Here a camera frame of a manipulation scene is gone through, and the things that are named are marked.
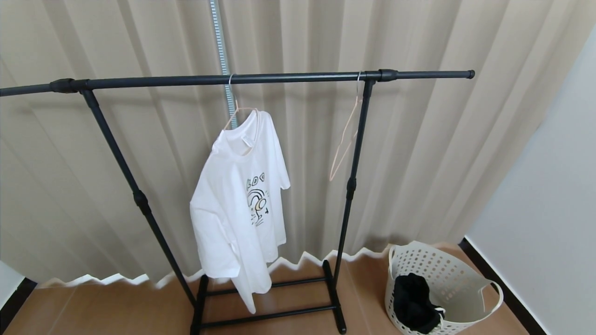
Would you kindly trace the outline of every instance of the wooden floor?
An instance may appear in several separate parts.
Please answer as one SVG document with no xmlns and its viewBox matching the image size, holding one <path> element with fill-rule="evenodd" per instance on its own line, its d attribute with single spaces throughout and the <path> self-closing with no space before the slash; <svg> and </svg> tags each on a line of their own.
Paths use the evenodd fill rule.
<svg viewBox="0 0 596 335">
<path fill-rule="evenodd" d="M 441 246 L 443 251 L 470 260 L 457 246 Z M 273 281 L 294 280 L 322 275 L 322 269 L 303 261 L 299 271 L 277 268 Z M 383 308 L 387 281 L 387 257 L 362 255 L 353 262 L 342 263 L 338 294 L 348 334 L 400 334 Z M 214 285 L 211 289 L 228 287 Z M 191 283 L 193 292 L 198 282 Z M 271 289 L 255 294 L 258 314 L 286 311 L 329 304 L 324 283 L 302 284 Z M 497 294 L 485 289 L 487 305 L 496 303 Z M 237 294 L 208 298 L 205 321 L 249 316 Z M 150 283 L 134 286 L 128 283 L 110 285 L 82 284 L 77 287 L 36 289 L 13 319 L 5 335 L 14 334 L 188 334 L 193 309 L 176 281 L 160 290 Z M 202 334 L 337 334 L 331 311 L 277 318 L 211 328 Z M 513 313 L 503 306 L 488 319 L 460 333 L 463 335 L 527 334 Z"/>
</svg>

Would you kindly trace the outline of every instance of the black pole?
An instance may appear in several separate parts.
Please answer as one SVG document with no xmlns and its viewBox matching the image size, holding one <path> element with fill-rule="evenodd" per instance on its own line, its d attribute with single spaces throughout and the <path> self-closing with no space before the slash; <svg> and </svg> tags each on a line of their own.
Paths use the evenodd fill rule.
<svg viewBox="0 0 596 335">
<path fill-rule="evenodd" d="M 363 72 L 316 72 L 316 73 L 263 73 L 256 75 L 234 75 L 233 84 L 247 83 L 293 83 L 293 82 L 345 82 L 369 81 L 389 82 L 397 79 L 422 78 L 467 78 L 475 75 L 474 70 L 468 71 L 414 71 L 400 72 L 397 70 L 381 69 Z M 75 93 L 83 90 L 125 88 L 125 87 L 155 87 L 155 86 L 186 86 L 186 85 L 223 85 L 229 82 L 229 76 L 175 76 L 175 77 L 132 77 L 109 79 L 79 79 L 70 78 L 55 80 L 51 83 L 29 86 L 0 88 L 0 97 L 7 95 L 21 95 L 43 92 Z"/>
<path fill-rule="evenodd" d="M 342 264 L 343 245 L 346 241 L 347 222 L 350 218 L 350 209 L 352 208 L 352 199 L 354 198 L 354 191 L 356 191 L 356 172 L 358 171 L 358 162 L 360 161 L 360 151 L 362 150 L 362 139 L 364 138 L 364 126 L 367 122 L 368 105 L 373 92 L 374 80 L 367 80 L 364 84 L 364 92 L 362 93 L 362 106 L 360 107 L 360 120 L 358 121 L 358 134 L 356 136 L 356 144 L 354 145 L 354 158 L 352 159 L 352 172 L 350 178 L 347 180 L 346 191 L 346 206 L 343 210 L 342 232 L 339 235 L 339 246 L 337 247 L 337 261 L 336 268 L 333 274 L 333 287 L 337 287 L 337 279 L 339 277 L 339 266 Z"/>
<path fill-rule="evenodd" d="M 83 95 L 83 97 L 85 97 L 85 101 L 87 102 L 87 105 L 93 112 L 93 116 L 95 117 L 97 124 L 100 126 L 101 132 L 104 135 L 105 140 L 108 142 L 110 150 L 112 154 L 114 154 L 114 158 L 116 158 L 116 161 L 120 166 L 120 170 L 122 170 L 122 173 L 124 174 L 124 177 L 128 182 L 128 185 L 131 187 L 132 195 L 135 199 L 136 205 L 139 206 L 141 212 L 145 216 L 145 219 L 147 219 L 149 227 L 151 227 L 151 230 L 153 231 L 153 234 L 155 235 L 157 242 L 159 243 L 159 246 L 162 247 L 163 253 L 166 255 L 167 261 L 170 263 L 170 266 L 174 270 L 174 273 L 176 274 L 178 281 L 180 281 L 180 285 L 182 285 L 184 292 L 188 296 L 188 300 L 190 300 L 190 303 L 194 306 L 195 298 L 193 296 L 193 293 L 190 290 L 188 283 L 184 279 L 182 271 L 180 271 L 180 267 L 178 266 L 178 263 L 176 263 L 176 259 L 174 258 L 172 251 L 167 246 L 167 242 L 162 234 L 162 231 L 159 229 L 159 226 L 155 221 L 155 217 L 151 212 L 151 207 L 149 206 L 149 201 L 147 200 L 147 197 L 139 189 L 139 186 L 137 186 L 135 178 L 132 176 L 132 172 L 128 168 L 128 164 L 126 164 L 126 160 L 124 160 L 124 156 L 122 155 L 122 152 L 118 147 L 118 143 L 116 143 L 116 139 L 114 138 L 114 135 L 112 135 L 110 127 L 108 126 L 108 123 L 105 121 L 105 117 L 101 112 L 100 104 L 97 102 L 95 94 L 93 94 L 93 92 L 90 90 L 82 90 L 80 93 Z"/>
</svg>

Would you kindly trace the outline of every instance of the black metal clothing rack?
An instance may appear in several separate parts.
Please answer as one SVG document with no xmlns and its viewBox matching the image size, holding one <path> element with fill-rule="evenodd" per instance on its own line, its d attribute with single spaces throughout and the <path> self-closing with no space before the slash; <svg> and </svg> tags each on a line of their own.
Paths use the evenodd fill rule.
<svg viewBox="0 0 596 335">
<path fill-rule="evenodd" d="M 118 143 L 111 133 L 108 123 L 105 121 L 104 115 L 100 109 L 100 105 L 95 98 L 93 90 L 105 88 L 127 88 L 127 87 L 151 87 L 151 86 L 185 86 L 185 85 L 224 85 L 230 81 L 229 76 L 175 76 L 175 77 L 132 77 L 132 78 L 112 78 L 112 79 L 79 79 L 71 78 L 59 79 L 51 83 L 29 86 L 17 86 L 10 88 L 1 88 L 0 97 L 8 95 L 21 95 L 43 92 L 58 92 L 58 93 L 81 93 L 91 112 L 93 113 L 101 132 L 107 141 L 111 152 L 120 166 L 128 185 L 132 190 L 132 195 L 136 205 L 141 210 L 142 214 L 147 219 L 149 227 L 153 231 L 157 242 L 166 255 L 167 261 L 170 263 L 180 285 L 188 296 L 188 300 L 194 307 L 193 323 L 191 324 L 191 334 L 198 334 L 201 329 L 218 327 L 222 325 L 239 324 L 243 322 L 265 320 L 271 318 L 286 317 L 289 315 L 305 314 L 318 311 L 331 310 L 335 317 L 337 330 L 340 334 L 346 333 L 346 322 L 343 318 L 342 307 L 337 297 L 336 285 L 339 277 L 339 269 L 342 264 L 342 253 L 344 242 L 346 239 L 347 224 L 350 216 L 350 209 L 352 207 L 352 199 L 354 191 L 356 190 L 356 172 L 358 170 L 358 162 L 360 159 L 360 152 L 362 149 L 362 139 L 364 137 L 364 126 L 367 121 L 368 105 L 373 91 L 373 85 L 377 82 L 388 82 L 396 79 L 424 79 L 424 78 L 467 78 L 474 77 L 474 70 L 469 71 L 421 71 L 421 72 L 399 72 L 396 70 L 381 69 L 378 71 L 364 71 L 364 72 L 328 72 L 328 73 L 278 73 L 278 74 L 258 74 L 258 75 L 234 75 L 231 78 L 232 84 L 246 84 L 246 83 L 290 83 L 290 82 L 340 82 L 340 81 L 356 81 L 361 80 L 365 82 L 364 93 L 362 97 L 362 105 L 360 111 L 360 118 L 358 122 L 358 135 L 356 137 L 356 144 L 354 145 L 354 156 L 352 160 L 352 170 L 347 181 L 346 191 L 346 205 L 343 213 L 342 230 L 340 233 L 339 245 L 337 247 L 337 260 L 334 273 L 331 273 L 329 262 L 323 261 L 322 277 L 309 278 L 304 280 L 285 281 L 281 283 L 273 283 L 272 287 L 289 286 L 296 284 L 314 283 L 324 281 L 329 291 L 330 304 L 325 306 L 318 306 L 313 308 L 296 309 L 293 311 L 277 312 L 273 314 L 254 315 L 246 318 L 239 318 L 233 320 L 224 320 L 216 322 L 203 322 L 203 311 L 205 307 L 205 300 L 210 296 L 218 296 L 222 294 L 236 293 L 236 289 L 207 291 L 209 279 L 206 275 L 201 277 L 197 298 L 195 299 L 188 283 L 186 282 L 182 271 L 172 254 L 172 251 L 167 245 L 153 214 L 149 201 L 143 192 L 136 184 L 135 178 L 131 170 L 126 164 L 126 160 Z"/>
</svg>

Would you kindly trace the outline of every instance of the clothes hanger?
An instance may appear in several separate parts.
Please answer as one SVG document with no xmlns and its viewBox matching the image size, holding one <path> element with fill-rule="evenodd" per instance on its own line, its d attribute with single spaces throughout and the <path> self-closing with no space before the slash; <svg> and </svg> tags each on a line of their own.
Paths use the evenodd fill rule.
<svg viewBox="0 0 596 335">
<path fill-rule="evenodd" d="M 329 181 L 332 181 L 333 178 L 335 178 L 335 174 L 337 173 L 337 170 L 339 170 L 339 167 L 342 165 L 343 159 L 344 159 L 344 157 L 346 157 L 347 151 L 348 151 L 348 149 L 350 149 L 350 145 L 352 145 L 352 141 L 356 137 L 356 134 L 358 134 L 358 130 L 356 130 L 356 132 L 354 133 L 354 136 L 352 136 L 352 139 L 350 139 L 350 143 L 347 144 L 346 151 L 343 152 L 343 155 L 342 155 L 341 159 L 339 160 L 337 167 L 335 167 L 337 155 L 339 154 L 339 148 L 342 146 L 343 138 L 346 135 L 347 126 L 350 124 L 350 120 L 352 120 L 352 116 L 354 115 L 354 111 L 356 111 L 356 107 L 358 106 L 358 103 L 362 102 L 362 100 L 358 100 L 358 83 L 360 82 L 360 73 L 361 73 L 361 71 L 358 72 L 358 78 L 356 79 L 356 102 L 354 103 L 354 108 L 352 109 L 352 112 L 350 113 L 350 117 L 347 118 L 346 126 L 343 128 L 342 140 L 339 142 L 339 145 L 337 146 L 335 157 L 333 157 L 333 164 L 331 165 L 331 171 L 329 172 Z"/>
<path fill-rule="evenodd" d="M 234 114 L 232 114 L 232 116 L 230 116 L 230 118 L 229 118 L 229 120 L 228 120 L 228 123 L 226 123 L 226 124 L 225 124 L 225 126 L 223 127 L 223 129 L 224 129 L 224 130 L 225 130 L 225 129 L 226 129 L 228 126 L 229 126 L 229 124 L 232 122 L 232 119 L 234 119 L 234 116 L 236 116 L 236 113 L 238 113 L 238 111 L 239 111 L 239 110 L 256 110 L 257 112 L 259 111 L 258 109 L 254 108 L 254 107 L 242 107 L 242 108 L 238 107 L 238 100 L 236 100 L 236 97 L 234 96 L 234 91 L 232 90 L 232 76 L 233 76 L 233 75 L 234 75 L 234 74 L 232 73 L 232 74 L 229 76 L 229 80 L 228 80 L 228 86 L 229 86 L 229 91 L 230 91 L 230 94 L 231 94 L 231 95 L 232 95 L 232 97 L 234 98 L 234 102 L 235 102 L 235 104 L 236 104 L 236 109 L 234 110 Z"/>
</svg>

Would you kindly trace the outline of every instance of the curtain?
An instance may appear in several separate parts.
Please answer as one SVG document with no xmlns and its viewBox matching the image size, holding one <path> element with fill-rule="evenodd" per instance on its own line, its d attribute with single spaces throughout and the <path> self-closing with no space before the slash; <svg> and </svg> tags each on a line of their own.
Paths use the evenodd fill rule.
<svg viewBox="0 0 596 335">
<path fill-rule="evenodd" d="M 220 1 L 233 73 L 470 70 L 375 85 L 345 252 L 457 242 L 540 125 L 594 1 Z M 220 74 L 207 1 L 2 1 L 1 86 Z M 270 112 L 292 186 L 281 256 L 337 248 L 351 151 L 328 180 L 355 82 L 235 85 Z M 182 270 L 189 200 L 228 120 L 223 86 L 96 92 Z M 79 94 L 0 98 L 1 259 L 43 282 L 170 273 Z M 356 129 L 353 122 L 348 134 Z"/>
</svg>

